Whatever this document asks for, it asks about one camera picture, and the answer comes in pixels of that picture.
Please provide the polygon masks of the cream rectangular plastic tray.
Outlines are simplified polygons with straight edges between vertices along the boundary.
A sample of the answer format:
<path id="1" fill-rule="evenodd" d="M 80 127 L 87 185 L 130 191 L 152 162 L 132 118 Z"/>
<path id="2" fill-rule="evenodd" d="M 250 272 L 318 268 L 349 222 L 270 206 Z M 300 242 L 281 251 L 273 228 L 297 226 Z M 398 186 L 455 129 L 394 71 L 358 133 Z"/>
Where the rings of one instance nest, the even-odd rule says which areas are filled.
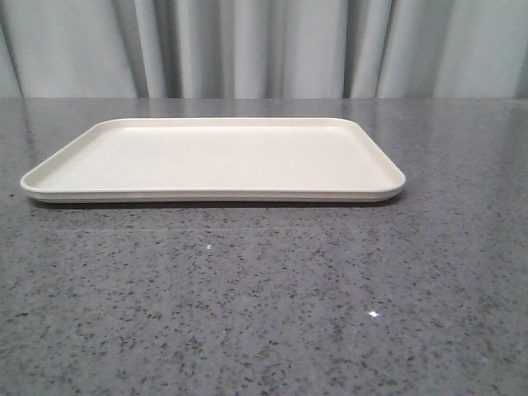
<path id="1" fill-rule="evenodd" d="M 94 125 L 31 169 L 46 203 L 381 202 L 404 173 L 340 118 L 128 118 Z"/>

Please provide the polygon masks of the pale grey pleated curtain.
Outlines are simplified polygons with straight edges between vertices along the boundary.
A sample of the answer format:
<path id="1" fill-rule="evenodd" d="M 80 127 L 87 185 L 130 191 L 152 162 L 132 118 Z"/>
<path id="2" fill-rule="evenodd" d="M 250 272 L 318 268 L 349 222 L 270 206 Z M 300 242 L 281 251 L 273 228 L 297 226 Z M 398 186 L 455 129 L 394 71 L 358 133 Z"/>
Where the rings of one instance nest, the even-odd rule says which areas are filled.
<path id="1" fill-rule="evenodd" d="M 524 1 L 4 1 L 1 95 L 527 94 Z"/>

